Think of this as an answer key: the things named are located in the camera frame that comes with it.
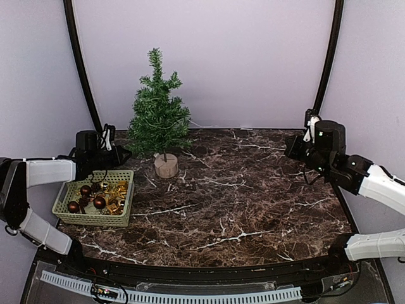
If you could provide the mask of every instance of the white wall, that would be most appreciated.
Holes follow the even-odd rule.
[[[102,123],[126,129],[147,52],[179,72],[203,126],[302,128],[318,89],[334,0],[75,1]]]
[[[405,2],[346,1],[323,119],[346,126],[347,153],[405,178]],[[405,217],[346,193],[363,233],[402,229]],[[405,303],[405,265],[383,261],[396,303]]]
[[[63,2],[0,1],[0,156],[66,154],[75,134],[92,129],[68,38]],[[51,214],[59,185],[28,192],[32,208]],[[0,225],[1,303],[19,303],[36,248]]]

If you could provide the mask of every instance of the marble tabletop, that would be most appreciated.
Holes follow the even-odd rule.
[[[135,172],[128,227],[58,229],[88,257],[144,265],[235,267],[326,255],[351,229],[332,187],[323,179],[308,186],[302,163],[284,156],[285,138],[300,132],[192,130],[193,147],[172,151],[176,177],[157,177],[153,159],[119,168]],[[117,132],[116,144],[126,143]]]

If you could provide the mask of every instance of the black pole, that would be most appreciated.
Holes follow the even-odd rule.
[[[321,81],[319,83],[318,93],[316,94],[313,107],[313,114],[319,114],[322,107],[323,98],[327,90],[330,71],[332,70],[333,58],[335,57],[337,39],[339,37],[340,23],[342,21],[344,0],[336,0],[335,12],[333,14],[332,29],[330,31],[329,45],[325,65],[323,66]]]
[[[102,133],[103,127],[101,126],[93,95],[91,94],[89,80],[87,78],[86,69],[84,67],[82,51],[80,50],[72,0],[63,0],[63,4],[65,6],[65,16],[66,22],[68,24],[70,43],[72,45],[73,55],[75,57],[77,73],[80,78],[80,83],[82,84],[84,98],[86,99],[87,107],[89,109],[94,128],[96,129],[96,131]]]

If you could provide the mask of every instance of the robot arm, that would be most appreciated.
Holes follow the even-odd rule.
[[[76,148],[69,156],[36,160],[0,158],[0,219],[7,223],[6,232],[12,236],[21,232],[60,255],[76,250],[69,236],[33,212],[27,201],[27,188],[80,181],[93,170],[109,170],[124,164],[132,154],[114,145],[114,134],[115,128],[109,125],[101,136],[95,131],[79,132]]]
[[[285,154],[305,163],[325,179],[353,193],[372,198],[405,215],[405,182],[359,155],[346,155],[346,130],[333,121],[306,116],[305,136],[286,140]],[[329,249],[339,260],[405,257],[405,229],[378,234],[343,234]]]

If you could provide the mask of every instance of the white perforated strip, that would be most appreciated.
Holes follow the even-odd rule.
[[[72,279],[63,275],[55,274],[43,270],[41,280],[60,288],[78,293],[84,296],[91,296],[91,282],[86,280]],[[125,295],[122,290],[109,288],[117,292],[118,298],[115,303],[125,303]],[[145,304],[272,304],[283,303],[286,301],[300,300],[301,288],[289,288],[275,291],[266,291],[262,293],[245,293],[213,296],[181,295],[181,294],[160,294],[144,293],[139,291],[127,290],[128,303]]]

